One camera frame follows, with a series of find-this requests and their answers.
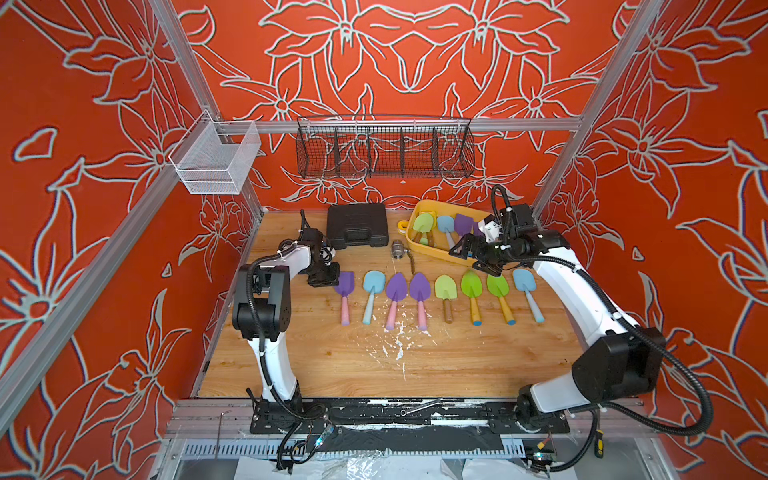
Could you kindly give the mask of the purple square shovel pink handle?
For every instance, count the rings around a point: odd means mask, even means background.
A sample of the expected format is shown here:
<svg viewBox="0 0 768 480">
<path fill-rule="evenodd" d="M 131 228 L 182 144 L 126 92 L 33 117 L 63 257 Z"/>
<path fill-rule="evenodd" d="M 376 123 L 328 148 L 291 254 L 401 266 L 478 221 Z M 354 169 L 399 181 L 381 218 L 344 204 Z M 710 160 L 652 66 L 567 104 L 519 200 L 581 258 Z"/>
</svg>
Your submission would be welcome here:
<svg viewBox="0 0 768 480">
<path fill-rule="evenodd" d="M 349 295 L 355 289 L 355 277 L 351 271 L 342 271 L 335 291 L 341 296 L 340 319 L 343 326 L 350 325 Z"/>
</svg>

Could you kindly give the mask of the green shovel yellow handle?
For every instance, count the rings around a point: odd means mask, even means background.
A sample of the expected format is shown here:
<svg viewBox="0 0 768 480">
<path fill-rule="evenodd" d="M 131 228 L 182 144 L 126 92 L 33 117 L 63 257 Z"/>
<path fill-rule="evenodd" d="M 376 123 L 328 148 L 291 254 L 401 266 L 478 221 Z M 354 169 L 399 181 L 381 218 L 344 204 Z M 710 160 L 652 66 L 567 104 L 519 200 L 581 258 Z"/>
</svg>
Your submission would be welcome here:
<svg viewBox="0 0 768 480">
<path fill-rule="evenodd" d="M 510 292 L 507 280 L 503 276 L 488 275 L 486 277 L 486 286 L 489 293 L 498 300 L 505 322 L 508 325 L 515 325 L 516 319 L 506 301 L 506 296 Z"/>
<path fill-rule="evenodd" d="M 473 271 L 467 270 L 461 278 L 461 290 L 470 301 L 470 316 L 474 326 L 481 326 L 482 319 L 479 311 L 478 298 L 482 294 L 482 282 L 480 277 Z"/>
</svg>

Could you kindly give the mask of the light green shovel wooden handle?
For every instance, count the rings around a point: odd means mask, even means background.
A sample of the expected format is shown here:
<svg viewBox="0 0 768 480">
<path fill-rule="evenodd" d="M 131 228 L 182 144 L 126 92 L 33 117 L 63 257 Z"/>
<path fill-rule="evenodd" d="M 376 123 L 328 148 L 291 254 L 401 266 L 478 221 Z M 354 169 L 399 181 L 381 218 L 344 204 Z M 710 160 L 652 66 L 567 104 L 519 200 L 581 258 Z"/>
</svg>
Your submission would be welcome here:
<svg viewBox="0 0 768 480">
<path fill-rule="evenodd" d="M 457 286 L 449 275 L 440 275 L 435 280 L 435 294 L 443 305 L 444 321 L 453 322 L 452 302 L 457 299 Z"/>
</svg>

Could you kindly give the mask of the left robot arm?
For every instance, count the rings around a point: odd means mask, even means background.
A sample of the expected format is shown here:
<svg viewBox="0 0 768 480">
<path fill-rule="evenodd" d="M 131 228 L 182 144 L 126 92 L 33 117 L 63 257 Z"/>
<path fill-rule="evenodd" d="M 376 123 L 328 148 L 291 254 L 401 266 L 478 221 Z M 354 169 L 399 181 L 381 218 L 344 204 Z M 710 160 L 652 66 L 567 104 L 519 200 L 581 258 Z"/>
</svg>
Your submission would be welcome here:
<svg viewBox="0 0 768 480">
<path fill-rule="evenodd" d="M 262 398 L 298 420 L 323 417 L 323 404 L 305 410 L 299 382 L 290 366 L 286 335 L 292 315 L 291 281 L 305 275 L 312 287 L 339 284 L 335 251 L 318 229 L 302 226 L 295 240 L 280 243 L 273 255 L 239 268 L 232 325 L 248 341 L 258 361 Z"/>
</svg>

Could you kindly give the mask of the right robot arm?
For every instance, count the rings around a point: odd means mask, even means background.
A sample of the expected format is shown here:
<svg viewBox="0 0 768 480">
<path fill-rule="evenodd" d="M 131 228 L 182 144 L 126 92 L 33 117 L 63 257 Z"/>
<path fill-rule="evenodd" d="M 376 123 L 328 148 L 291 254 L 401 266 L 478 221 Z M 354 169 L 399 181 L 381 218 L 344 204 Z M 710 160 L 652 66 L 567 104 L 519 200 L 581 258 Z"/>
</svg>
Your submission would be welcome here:
<svg viewBox="0 0 768 480">
<path fill-rule="evenodd" d="M 491 276 L 501 275 L 509 264 L 532 268 L 557 294 L 586 343 L 568 373 L 520 389 L 515 417 L 522 428 L 540 429 L 566 410 L 610 408 L 670 435 L 695 436 L 708 430 L 714 409 L 703 384 L 667 350 L 658 329 L 641 327 L 617 306 L 561 233 L 535 223 L 529 206 L 497 210 L 458 233 L 451 256 L 470 259 L 473 268 Z M 700 416 L 688 426 L 662 424 L 619 403 L 654 391 L 664 362 L 683 376 L 699 399 Z"/>
</svg>

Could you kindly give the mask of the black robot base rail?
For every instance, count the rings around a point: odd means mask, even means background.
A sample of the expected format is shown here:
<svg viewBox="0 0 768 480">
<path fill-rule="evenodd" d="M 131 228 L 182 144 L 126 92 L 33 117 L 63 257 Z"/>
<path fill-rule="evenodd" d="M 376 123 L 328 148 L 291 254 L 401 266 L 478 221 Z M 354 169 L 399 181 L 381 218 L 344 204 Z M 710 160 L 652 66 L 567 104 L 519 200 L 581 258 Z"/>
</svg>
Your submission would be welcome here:
<svg viewBox="0 0 768 480">
<path fill-rule="evenodd" d="M 513 399 L 482 398 L 305 398 L 306 416 L 323 406 L 321 414 L 302 426 L 319 433 L 326 424 L 353 429 L 407 427 L 479 427 L 496 434 L 566 434 L 570 426 L 564 415 L 549 418 L 541 427 L 525 427 L 515 418 Z"/>
</svg>

